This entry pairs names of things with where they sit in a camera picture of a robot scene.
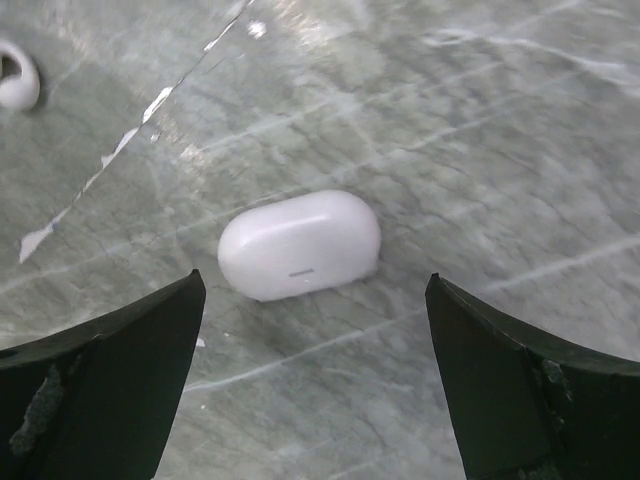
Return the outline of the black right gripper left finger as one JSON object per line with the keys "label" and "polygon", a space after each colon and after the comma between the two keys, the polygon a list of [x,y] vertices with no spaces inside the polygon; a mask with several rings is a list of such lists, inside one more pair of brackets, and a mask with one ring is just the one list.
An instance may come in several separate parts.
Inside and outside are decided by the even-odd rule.
{"label": "black right gripper left finger", "polygon": [[191,367],[199,271],[1,352],[4,479],[152,479]]}

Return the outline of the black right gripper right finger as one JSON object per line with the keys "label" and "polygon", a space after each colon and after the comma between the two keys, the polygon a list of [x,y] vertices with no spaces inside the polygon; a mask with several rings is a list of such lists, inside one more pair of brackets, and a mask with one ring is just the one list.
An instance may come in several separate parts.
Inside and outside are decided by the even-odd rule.
{"label": "black right gripper right finger", "polygon": [[639,477],[639,365],[431,276],[431,338],[468,479]]}

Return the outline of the white oval charging case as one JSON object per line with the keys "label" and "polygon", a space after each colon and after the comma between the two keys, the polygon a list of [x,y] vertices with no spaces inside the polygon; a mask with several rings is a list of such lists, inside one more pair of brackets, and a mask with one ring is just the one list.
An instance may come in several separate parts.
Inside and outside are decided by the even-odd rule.
{"label": "white oval charging case", "polygon": [[382,232],[373,209],[342,190],[322,190],[250,209],[218,244],[232,288],[268,302],[336,288],[372,274]]}

